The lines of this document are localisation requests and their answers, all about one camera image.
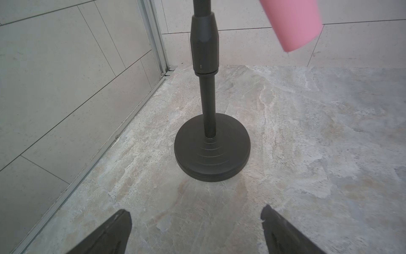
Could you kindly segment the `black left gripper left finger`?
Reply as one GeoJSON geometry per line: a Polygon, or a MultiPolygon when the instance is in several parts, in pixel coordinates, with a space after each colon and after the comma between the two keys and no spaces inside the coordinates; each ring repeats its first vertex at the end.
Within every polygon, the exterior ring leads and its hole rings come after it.
{"type": "Polygon", "coordinates": [[[70,254],[123,254],[132,230],[130,212],[120,209],[77,244],[70,254]]]}

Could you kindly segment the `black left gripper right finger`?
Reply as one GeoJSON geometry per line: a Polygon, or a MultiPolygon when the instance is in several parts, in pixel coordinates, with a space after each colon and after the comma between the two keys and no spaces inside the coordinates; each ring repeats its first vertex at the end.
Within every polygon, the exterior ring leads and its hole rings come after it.
{"type": "Polygon", "coordinates": [[[262,227],[271,254],[325,254],[325,252],[293,226],[287,219],[266,205],[261,212],[262,227]]]}

